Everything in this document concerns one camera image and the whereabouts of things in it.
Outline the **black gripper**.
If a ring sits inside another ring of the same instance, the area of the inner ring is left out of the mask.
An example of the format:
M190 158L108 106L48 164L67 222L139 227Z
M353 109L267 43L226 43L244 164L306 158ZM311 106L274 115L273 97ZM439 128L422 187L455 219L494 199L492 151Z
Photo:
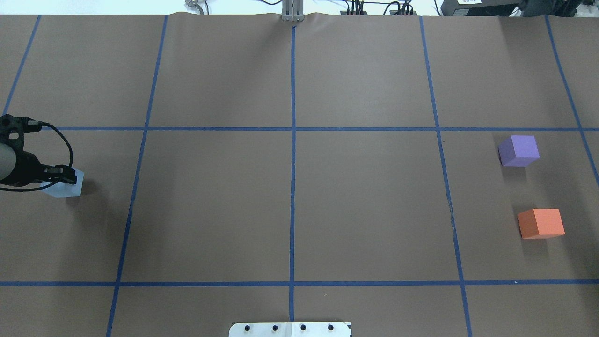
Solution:
M75 170L70 166L44 166L34 154L15 151L15 166L9 174L9 186L22 187L41 182L75 185L77 181Z

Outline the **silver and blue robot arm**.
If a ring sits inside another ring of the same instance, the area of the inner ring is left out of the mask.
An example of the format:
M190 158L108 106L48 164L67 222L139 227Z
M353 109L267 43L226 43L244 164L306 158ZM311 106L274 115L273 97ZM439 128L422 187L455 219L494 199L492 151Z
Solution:
M53 186L77 185L83 181L83 172L66 165L43 164L32 153L1 145L1 190L8 192L33 192Z

